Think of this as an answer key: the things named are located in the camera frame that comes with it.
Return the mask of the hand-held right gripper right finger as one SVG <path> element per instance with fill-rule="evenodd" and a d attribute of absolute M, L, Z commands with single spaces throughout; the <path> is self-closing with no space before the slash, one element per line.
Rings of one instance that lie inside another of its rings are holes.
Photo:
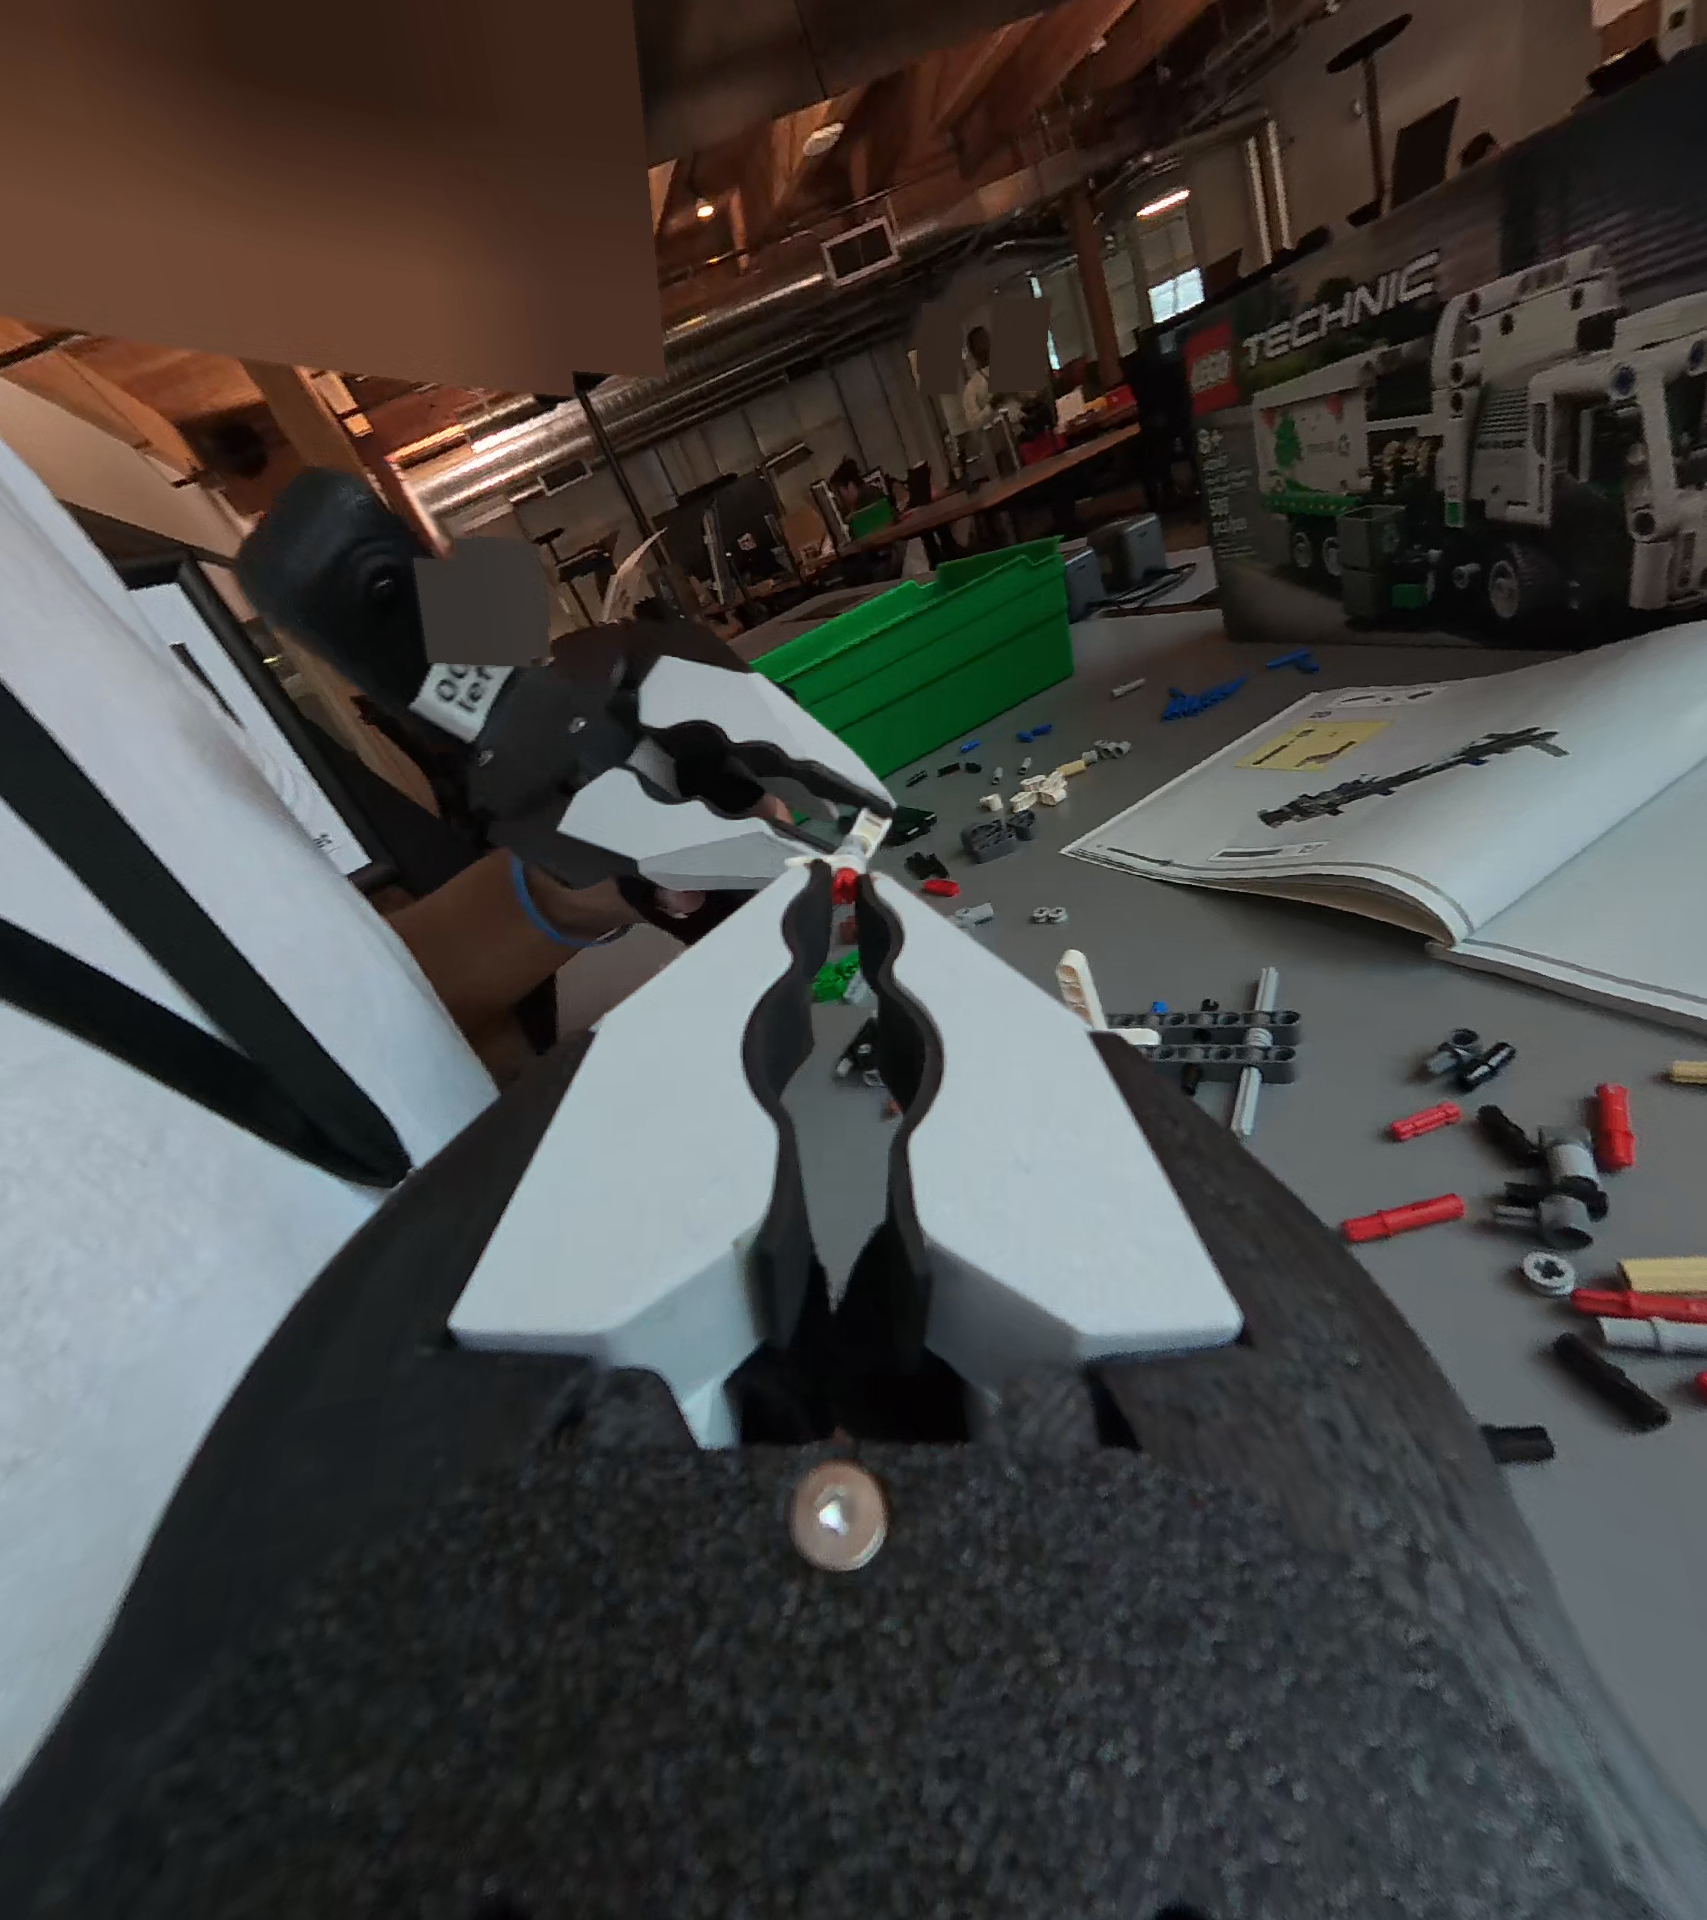
<path fill-rule="evenodd" d="M 1122 1087 L 1127 1045 L 889 878 L 859 954 L 900 1118 L 854 1275 L 886 1362 L 962 1381 L 1234 1345 L 1242 1313 Z"/>

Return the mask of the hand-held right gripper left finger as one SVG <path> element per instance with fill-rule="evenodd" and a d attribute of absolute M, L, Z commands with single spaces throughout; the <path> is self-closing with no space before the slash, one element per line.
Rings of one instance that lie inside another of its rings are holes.
<path fill-rule="evenodd" d="M 458 1350 L 652 1374 L 700 1450 L 737 1445 L 781 1156 L 747 1028 L 792 973 L 789 913 L 830 902 L 830 870 L 787 870 L 600 1018 L 450 1310 Z"/>

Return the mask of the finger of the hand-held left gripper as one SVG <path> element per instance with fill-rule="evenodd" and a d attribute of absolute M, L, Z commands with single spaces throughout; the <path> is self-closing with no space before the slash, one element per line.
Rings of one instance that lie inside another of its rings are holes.
<path fill-rule="evenodd" d="M 673 654 L 627 654 L 639 803 L 694 803 L 718 819 L 891 815 L 882 778 L 765 676 Z"/>
<path fill-rule="evenodd" d="M 859 815 L 845 830 L 832 822 L 815 841 L 789 822 L 727 819 L 699 798 L 660 798 L 639 778 L 589 781 L 560 812 L 556 832 L 569 849 L 603 856 L 616 875 L 660 889 L 765 889 L 789 870 L 830 862 L 854 847 L 859 862 Z"/>

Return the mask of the dark grey lego beam assembly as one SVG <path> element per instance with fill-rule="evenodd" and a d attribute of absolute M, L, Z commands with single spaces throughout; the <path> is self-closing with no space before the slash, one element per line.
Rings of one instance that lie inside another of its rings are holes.
<path fill-rule="evenodd" d="M 1257 1136 L 1263 1094 L 1290 1085 L 1302 1057 L 1302 1018 L 1281 1005 L 1281 971 L 1261 969 L 1248 1005 L 1207 1002 L 1175 1010 L 1106 1018 L 1104 1031 L 1141 1051 L 1146 1062 L 1195 1094 L 1202 1085 L 1232 1093 L 1229 1133 L 1248 1145 Z"/>

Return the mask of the small black lego piece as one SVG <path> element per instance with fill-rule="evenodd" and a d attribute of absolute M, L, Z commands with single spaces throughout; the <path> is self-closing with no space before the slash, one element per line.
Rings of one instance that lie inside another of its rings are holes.
<path fill-rule="evenodd" d="M 832 1065 L 832 1084 L 846 1093 L 865 1089 L 886 1121 L 900 1118 L 899 1100 L 889 1089 L 882 1068 L 882 1035 L 879 1018 L 867 1018 Z"/>

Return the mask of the scatter of small lego pieces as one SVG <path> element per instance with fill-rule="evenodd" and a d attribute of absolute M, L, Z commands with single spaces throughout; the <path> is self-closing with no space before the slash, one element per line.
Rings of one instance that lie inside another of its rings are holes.
<path fill-rule="evenodd" d="M 1073 803 L 1083 781 L 1136 752 L 1131 734 L 1106 732 L 1073 752 L 1039 756 L 1051 739 L 1051 731 L 1031 729 L 1015 739 L 1027 749 L 1015 762 L 962 756 L 908 778 L 908 796 L 891 815 L 882 847 L 904 856 L 914 895 L 956 910 L 960 924 L 986 924 L 992 907 L 981 895 L 981 875 L 1034 849 L 1054 815 Z"/>

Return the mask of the grey lego connector assembly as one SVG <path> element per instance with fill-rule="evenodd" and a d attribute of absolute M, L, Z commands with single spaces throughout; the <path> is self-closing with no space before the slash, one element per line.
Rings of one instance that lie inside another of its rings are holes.
<path fill-rule="evenodd" d="M 1550 1252 L 1580 1252 L 1608 1218 L 1591 1136 L 1582 1127 L 1543 1127 L 1533 1133 L 1531 1177 L 1514 1181 L 1489 1209 L 1495 1227 L 1531 1236 Z"/>

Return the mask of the lego set box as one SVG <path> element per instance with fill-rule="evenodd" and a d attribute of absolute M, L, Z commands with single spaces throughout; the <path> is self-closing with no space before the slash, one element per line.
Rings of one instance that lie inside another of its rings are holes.
<path fill-rule="evenodd" d="M 1707 618 L 1707 44 L 1176 339 L 1226 638 Z"/>

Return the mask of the person's left hand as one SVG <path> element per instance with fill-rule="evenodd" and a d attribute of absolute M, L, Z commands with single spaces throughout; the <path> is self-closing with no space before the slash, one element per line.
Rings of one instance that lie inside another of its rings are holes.
<path fill-rule="evenodd" d="M 544 870 L 526 864 L 542 910 L 565 931 L 600 933 L 630 922 L 682 933 L 707 910 L 700 893 L 669 893 L 643 878 L 609 878 L 570 888 Z"/>

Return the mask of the blue wristband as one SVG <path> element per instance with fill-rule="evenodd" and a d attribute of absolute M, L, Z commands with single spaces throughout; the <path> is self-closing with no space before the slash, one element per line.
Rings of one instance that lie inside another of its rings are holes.
<path fill-rule="evenodd" d="M 512 896 L 517 898 L 517 905 L 519 905 L 522 914 L 526 916 L 526 922 L 537 931 L 537 935 L 542 939 L 547 939 L 547 941 L 551 941 L 560 948 L 589 951 L 589 948 L 595 948 L 595 946 L 615 944 L 615 941 L 624 939 L 625 933 L 633 927 L 630 922 L 625 922 L 625 924 L 609 927 L 609 928 L 605 928 L 600 933 L 591 933 L 591 935 L 577 935 L 574 931 L 565 931 L 542 910 L 537 895 L 535 895 L 535 888 L 528 878 L 528 870 L 519 860 L 519 856 L 510 857 L 510 878 L 512 878 Z"/>

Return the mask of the green plastic bin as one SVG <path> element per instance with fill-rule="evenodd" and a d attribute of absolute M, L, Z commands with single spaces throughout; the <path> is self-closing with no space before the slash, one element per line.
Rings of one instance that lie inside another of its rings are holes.
<path fill-rule="evenodd" d="M 943 565 L 792 638 L 753 672 L 891 777 L 1071 678 L 1060 541 Z"/>

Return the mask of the grey device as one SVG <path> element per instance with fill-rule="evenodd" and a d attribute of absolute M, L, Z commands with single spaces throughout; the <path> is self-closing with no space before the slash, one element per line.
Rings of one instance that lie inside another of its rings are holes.
<path fill-rule="evenodd" d="M 1141 604 L 1170 566 L 1159 514 L 1104 522 L 1087 537 L 1063 541 L 1060 557 L 1070 624 Z"/>

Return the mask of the open instruction booklet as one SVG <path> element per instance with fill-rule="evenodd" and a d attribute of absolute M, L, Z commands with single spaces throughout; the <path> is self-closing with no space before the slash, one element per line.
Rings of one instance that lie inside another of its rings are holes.
<path fill-rule="evenodd" d="M 1309 693 L 1067 854 L 1401 927 L 1707 1040 L 1707 621 Z"/>

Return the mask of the black bar stool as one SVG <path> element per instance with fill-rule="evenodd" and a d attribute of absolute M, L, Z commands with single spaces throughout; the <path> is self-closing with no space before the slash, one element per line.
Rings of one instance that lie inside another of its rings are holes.
<path fill-rule="evenodd" d="M 1329 78 L 1344 75 L 1355 69 L 1361 75 L 1361 118 L 1367 138 L 1370 199 L 1344 219 L 1350 227 L 1367 227 L 1385 209 L 1385 129 L 1377 60 L 1406 32 L 1411 24 L 1411 12 L 1394 13 L 1367 34 L 1358 34 L 1341 45 L 1325 63 L 1325 72 Z"/>

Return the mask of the white board with black frame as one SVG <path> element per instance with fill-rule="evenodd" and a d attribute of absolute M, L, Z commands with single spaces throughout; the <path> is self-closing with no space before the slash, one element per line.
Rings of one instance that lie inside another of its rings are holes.
<path fill-rule="evenodd" d="M 119 566 L 157 642 L 265 766 L 314 847 L 361 895 L 391 880 L 384 841 L 212 574 L 190 555 Z"/>

